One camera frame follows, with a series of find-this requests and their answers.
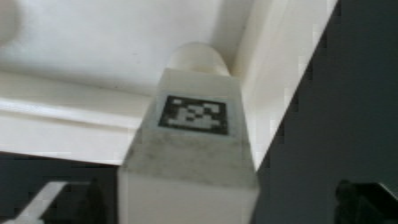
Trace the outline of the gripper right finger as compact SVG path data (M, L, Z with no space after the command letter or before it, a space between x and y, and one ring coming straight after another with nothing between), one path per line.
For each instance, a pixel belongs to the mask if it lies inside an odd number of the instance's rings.
M333 224L398 224L398 196L381 183L341 180Z

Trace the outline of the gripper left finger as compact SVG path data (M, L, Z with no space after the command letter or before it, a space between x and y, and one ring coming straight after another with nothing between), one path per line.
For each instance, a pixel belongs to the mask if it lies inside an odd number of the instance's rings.
M106 224L97 182L49 181L6 224Z

